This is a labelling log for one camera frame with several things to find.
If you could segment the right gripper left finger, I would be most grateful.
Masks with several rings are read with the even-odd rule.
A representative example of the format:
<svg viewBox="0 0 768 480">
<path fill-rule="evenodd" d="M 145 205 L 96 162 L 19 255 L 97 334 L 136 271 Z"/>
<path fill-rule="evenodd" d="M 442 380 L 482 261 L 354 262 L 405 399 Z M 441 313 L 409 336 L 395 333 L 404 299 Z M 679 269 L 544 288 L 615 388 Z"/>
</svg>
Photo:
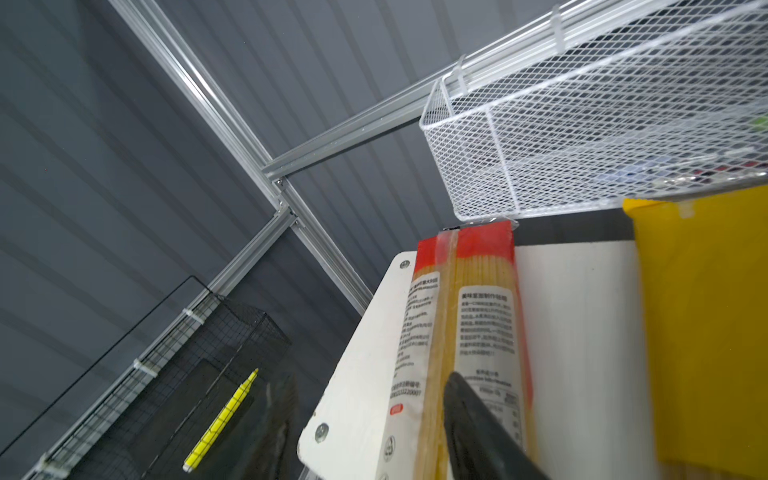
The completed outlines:
<svg viewBox="0 0 768 480">
<path fill-rule="evenodd" d="M 286 479 L 298 410 L 296 378 L 288 374 L 258 394 L 197 470 L 199 479 Z"/>
</svg>

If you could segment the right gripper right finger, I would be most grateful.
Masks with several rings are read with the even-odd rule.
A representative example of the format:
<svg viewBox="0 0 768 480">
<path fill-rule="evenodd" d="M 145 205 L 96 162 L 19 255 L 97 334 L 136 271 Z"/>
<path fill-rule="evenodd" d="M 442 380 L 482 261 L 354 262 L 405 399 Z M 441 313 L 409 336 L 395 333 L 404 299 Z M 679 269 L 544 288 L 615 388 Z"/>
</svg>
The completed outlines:
<svg viewBox="0 0 768 480">
<path fill-rule="evenodd" d="M 455 479 L 545 480 L 501 423 L 457 372 L 444 387 L 444 430 Z"/>
</svg>

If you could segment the red-ended spaghetti bag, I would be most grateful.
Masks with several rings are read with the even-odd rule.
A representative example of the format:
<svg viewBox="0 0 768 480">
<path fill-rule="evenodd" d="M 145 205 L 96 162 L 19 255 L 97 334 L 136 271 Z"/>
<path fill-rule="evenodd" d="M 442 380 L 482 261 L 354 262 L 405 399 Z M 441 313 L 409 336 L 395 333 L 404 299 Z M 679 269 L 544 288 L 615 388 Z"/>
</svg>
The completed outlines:
<svg viewBox="0 0 768 480">
<path fill-rule="evenodd" d="M 419 242 L 376 478 L 455 479 L 443 406 L 453 372 L 536 464 L 534 388 L 515 227 L 511 220 L 458 227 Z"/>
</svg>

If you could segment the yellow Pastatime spaghetti bag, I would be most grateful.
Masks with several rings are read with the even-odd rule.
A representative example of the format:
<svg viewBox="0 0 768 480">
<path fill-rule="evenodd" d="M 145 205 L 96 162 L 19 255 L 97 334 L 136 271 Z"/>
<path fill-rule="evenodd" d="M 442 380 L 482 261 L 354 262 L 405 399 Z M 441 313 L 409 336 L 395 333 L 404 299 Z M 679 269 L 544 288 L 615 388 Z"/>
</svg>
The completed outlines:
<svg viewBox="0 0 768 480">
<path fill-rule="evenodd" d="M 655 446 L 674 478 L 767 475 L 767 190 L 626 200 Z"/>
</svg>

